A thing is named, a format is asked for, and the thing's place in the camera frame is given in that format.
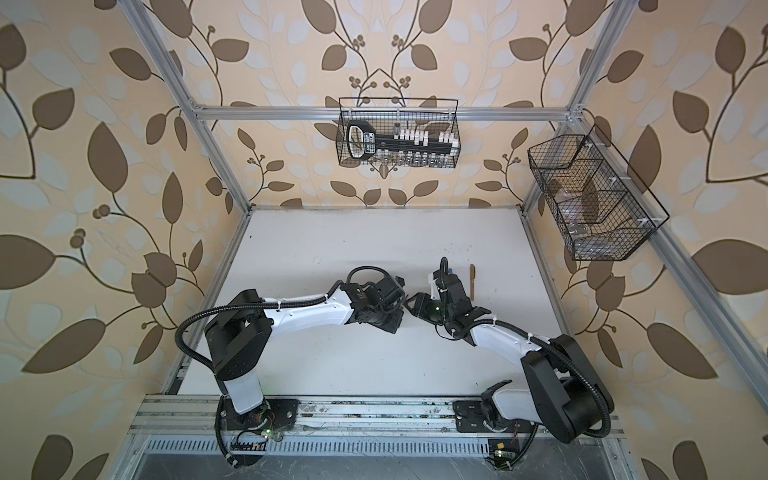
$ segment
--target mesh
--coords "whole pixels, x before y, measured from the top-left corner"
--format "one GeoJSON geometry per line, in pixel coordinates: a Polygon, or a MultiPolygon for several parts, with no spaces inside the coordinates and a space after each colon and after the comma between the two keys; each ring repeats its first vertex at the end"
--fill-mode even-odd
{"type": "Polygon", "coordinates": [[[343,167],[370,164],[455,168],[461,152],[458,101],[435,98],[339,99],[336,152],[343,167]],[[345,107],[354,101],[354,107],[345,107]]]}
{"type": "Polygon", "coordinates": [[[637,175],[617,174],[589,135],[535,145],[528,159],[574,260],[626,260],[666,220],[646,212],[624,184],[637,175]]]}

